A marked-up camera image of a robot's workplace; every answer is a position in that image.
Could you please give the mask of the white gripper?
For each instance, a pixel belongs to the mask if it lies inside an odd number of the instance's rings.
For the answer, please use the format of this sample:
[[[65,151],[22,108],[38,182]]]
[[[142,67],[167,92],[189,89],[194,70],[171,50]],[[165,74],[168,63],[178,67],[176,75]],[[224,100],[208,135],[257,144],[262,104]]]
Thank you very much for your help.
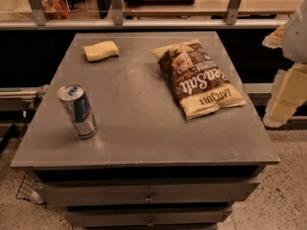
[[[272,84],[263,123],[266,127],[281,127],[307,102],[307,0],[290,16],[287,24],[280,25],[267,35],[262,45],[271,49],[282,48],[283,56],[295,63],[289,70],[277,71]]]

